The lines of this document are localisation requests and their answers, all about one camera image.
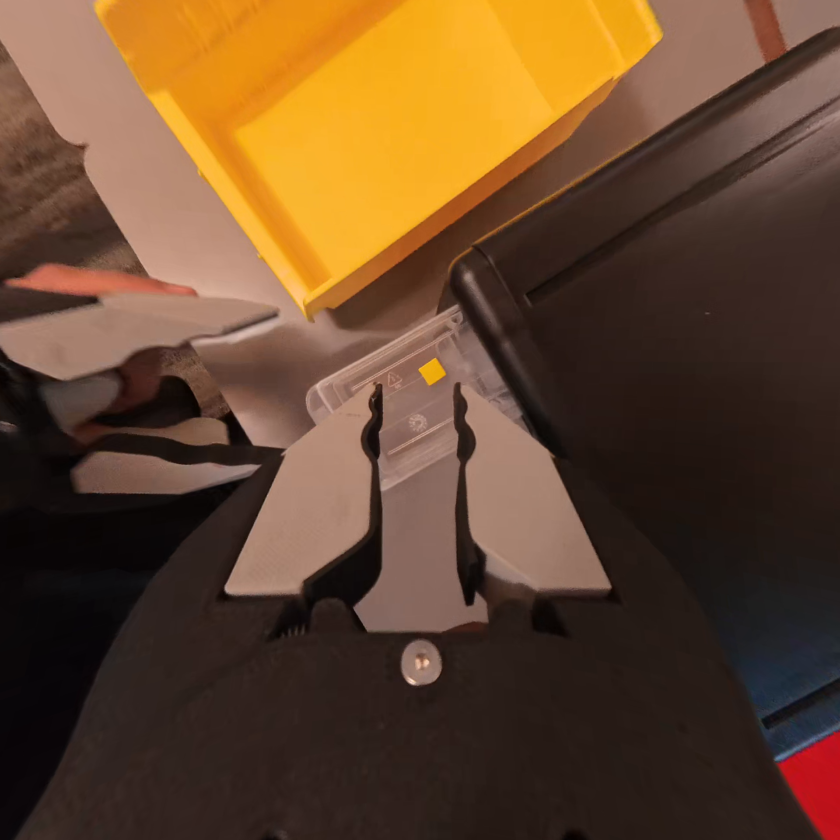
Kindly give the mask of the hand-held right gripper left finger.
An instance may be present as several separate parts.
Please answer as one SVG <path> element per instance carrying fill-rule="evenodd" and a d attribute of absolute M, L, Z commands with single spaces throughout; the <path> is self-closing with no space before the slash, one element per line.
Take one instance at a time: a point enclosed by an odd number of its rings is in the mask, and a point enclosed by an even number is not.
<path fill-rule="evenodd" d="M 362 601 L 382 572 L 382 387 L 286 451 L 225 584 L 229 597 Z"/>

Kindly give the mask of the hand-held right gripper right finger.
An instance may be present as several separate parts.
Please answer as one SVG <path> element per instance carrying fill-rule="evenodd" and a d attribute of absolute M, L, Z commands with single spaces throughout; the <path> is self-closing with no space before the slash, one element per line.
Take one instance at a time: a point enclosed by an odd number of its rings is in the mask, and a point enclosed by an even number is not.
<path fill-rule="evenodd" d="M 550 451 L 471 386 L 457 384 L 453 396 L 465 603 L 608 596 L 612 584 Z"/>

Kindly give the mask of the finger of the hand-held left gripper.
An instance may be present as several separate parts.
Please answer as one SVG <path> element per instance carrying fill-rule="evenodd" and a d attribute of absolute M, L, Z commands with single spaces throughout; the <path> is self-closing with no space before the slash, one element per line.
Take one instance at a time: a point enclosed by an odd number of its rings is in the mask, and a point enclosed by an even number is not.
<path fill-rule="evenodd" d="M 85 495 L 180 496 L 249 478 L 277 456 L 226 429 L 118 429 L 91 444 L 70 483 Z"/>
<path fill-rule="evenodd" d="M 4 324 L 1 346 L 15 364 L 68 382 L 116 370 L 146 350 L 237 339 L 278 322 L 277 309 L 253 301 L 126 294 Z"/>

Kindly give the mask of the single clear plastic drawer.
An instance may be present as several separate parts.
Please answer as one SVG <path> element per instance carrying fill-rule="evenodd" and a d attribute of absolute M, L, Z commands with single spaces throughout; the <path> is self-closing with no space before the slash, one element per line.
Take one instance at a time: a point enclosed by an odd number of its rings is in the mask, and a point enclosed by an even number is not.
<path fill-rule="evenodd" d="M 418 368 L 438 358 L 447 375 L 428 386 Z M 315 424 L 336 413 L 368 384 L 382 387 L 381 488 L 387 490 L 455 452 L 455 383 L 471 386 L 514 423 L 529 430 L 519 405 L 458 306 L 411 329 L 332 373 L 307 394 Z"/>

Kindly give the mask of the black drawer cabinet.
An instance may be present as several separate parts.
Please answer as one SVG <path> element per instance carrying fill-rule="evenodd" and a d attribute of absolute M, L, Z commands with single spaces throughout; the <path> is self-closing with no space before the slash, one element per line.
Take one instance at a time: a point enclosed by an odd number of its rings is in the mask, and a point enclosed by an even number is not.
<path fill-rule="evenodd" d="M 838 733 L 839 32 L 472 245 L 466 320 L 679 570 L 777 760 Z"/>

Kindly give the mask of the red plastic bin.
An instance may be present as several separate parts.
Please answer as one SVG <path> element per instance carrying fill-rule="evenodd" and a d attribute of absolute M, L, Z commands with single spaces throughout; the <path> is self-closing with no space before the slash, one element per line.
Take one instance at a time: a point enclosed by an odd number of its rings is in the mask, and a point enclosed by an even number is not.
<path fill-rule="evenodd" d="M 839 733 L 814 743 L 779 768 L 824 839 L 839 839 Z"/>

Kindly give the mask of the person's left hand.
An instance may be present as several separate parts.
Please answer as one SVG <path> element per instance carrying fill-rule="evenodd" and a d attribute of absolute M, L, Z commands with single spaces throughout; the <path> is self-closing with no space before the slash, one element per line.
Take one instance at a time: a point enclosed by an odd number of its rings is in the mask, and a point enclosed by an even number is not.
<path fill-rule="evenodd" d="M 191 287 L 165 282 L 147 276 L 135 276 L 115 270 L 81 269 L 58 264 L 40 266 L 26 276 L 4 282 L 5 288 L 65 295 L 105 298 L 128 294 L 196 297 Z M 72 426 L 69 436 L 82 445 L 89 445 L 112 433 L 110 427 L 97 423 L 94 417 L 126 413 L 155 399 L 163 380 L 162 350 L 143 350 L 125 361 L 117 370 L 120 389 L 110 404 Z"/>

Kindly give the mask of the person's dark clothing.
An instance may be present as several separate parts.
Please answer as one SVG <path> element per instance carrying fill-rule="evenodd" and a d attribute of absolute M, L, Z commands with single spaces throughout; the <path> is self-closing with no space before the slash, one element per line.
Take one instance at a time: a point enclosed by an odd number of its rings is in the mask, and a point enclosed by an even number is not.
<path fill-rule="evenodd" d="M 55 772 L 145 586 L 235 488 L 131 510 L 2 515 L 2 838 L 16 836 Z"/>

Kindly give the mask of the yellow plastic bin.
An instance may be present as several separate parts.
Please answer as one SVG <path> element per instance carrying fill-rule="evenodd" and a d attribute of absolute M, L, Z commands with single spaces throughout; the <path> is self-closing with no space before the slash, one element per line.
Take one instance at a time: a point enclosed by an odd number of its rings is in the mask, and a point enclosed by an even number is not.
<path fill-rule="evenodd" d="M 641 1 L 105 1 L 144 95 L 309 320 L 570 138 Z"/>

